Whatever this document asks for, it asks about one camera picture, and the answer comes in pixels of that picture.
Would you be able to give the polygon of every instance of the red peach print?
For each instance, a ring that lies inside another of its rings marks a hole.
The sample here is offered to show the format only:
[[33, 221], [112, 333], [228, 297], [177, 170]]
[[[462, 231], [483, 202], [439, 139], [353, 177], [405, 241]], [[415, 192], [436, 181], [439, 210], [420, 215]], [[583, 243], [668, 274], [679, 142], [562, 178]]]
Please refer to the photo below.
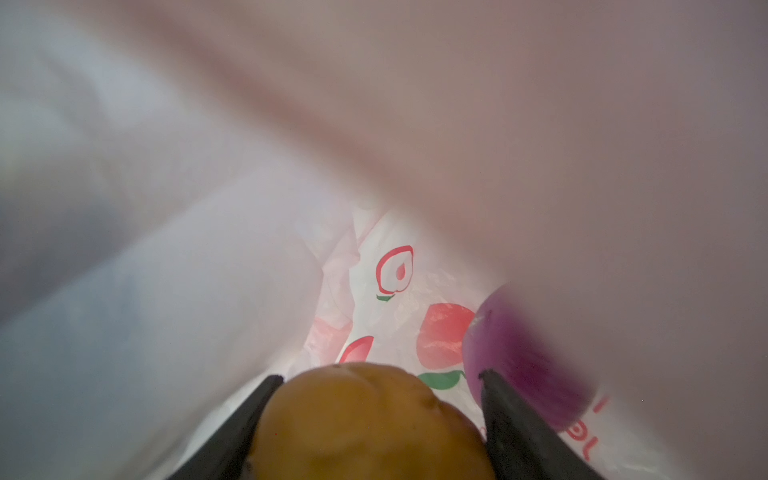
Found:
[[377, 298], [389, 301], [395, 293], [402, 292], [411, 283], [413, 276], [413, 247], [403, 245], [387, 252], [376, 265], [376, 282], [379, 284]]
[[474, 312], [455, 303], [430, 305], [416, 339], [421, 364], [437, 370], [463, 362], [462, 340], [473, 318]]
[[364, 336], [350, 343], [344, 353], [341, 354], [339, 363], [365, 362], [373, 346], [373, 337]]

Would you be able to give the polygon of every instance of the green leaf print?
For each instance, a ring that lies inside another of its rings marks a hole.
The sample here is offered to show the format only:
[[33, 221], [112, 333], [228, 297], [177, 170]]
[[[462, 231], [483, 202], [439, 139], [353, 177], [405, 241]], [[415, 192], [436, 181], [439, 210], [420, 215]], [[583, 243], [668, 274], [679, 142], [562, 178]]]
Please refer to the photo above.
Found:
[[447, 390], [456, 386], [458, 381], [464, 376], [464, 372], [461, 370], [454, 370], [452, 372], [428, 372], [419, 375], [419, 379], [426, 383], [430, 389], [435, 390]]

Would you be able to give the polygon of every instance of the printed peach graphic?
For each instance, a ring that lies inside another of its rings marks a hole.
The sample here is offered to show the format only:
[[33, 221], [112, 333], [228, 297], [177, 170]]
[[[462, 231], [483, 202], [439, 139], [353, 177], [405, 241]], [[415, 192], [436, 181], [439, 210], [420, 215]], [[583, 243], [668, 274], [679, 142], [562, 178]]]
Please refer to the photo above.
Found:
[[379, 292], [376, 298], [383, 302], [390, 301], [395, 293], [402, 292], [411, 283], [413, 277], [413, 247], [403, 245], [390, 250], [376, 265], [376, 282]]

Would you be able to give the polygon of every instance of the purple onion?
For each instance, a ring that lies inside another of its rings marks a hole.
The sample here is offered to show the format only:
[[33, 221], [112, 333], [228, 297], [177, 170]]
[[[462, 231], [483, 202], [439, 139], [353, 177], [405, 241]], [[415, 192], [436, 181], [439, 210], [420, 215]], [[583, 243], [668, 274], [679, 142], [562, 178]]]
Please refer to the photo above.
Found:
[[597, 391], [581, 381], [531, 334], [502, 286], [478, 309], [462, 343], [464, 370], [472, 396], [481, 404], [485, 369], [494, 369], [556, 432], [576, 423]]

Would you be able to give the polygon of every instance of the yellow potato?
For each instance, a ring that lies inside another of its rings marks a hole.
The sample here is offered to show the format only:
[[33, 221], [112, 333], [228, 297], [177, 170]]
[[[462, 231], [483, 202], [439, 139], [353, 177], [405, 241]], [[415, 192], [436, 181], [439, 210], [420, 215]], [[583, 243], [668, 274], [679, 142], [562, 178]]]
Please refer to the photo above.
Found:
[[258, 480], [493, 480], [477, 428], [394, 366], [310, 370], [275, 392], [248, 462]]

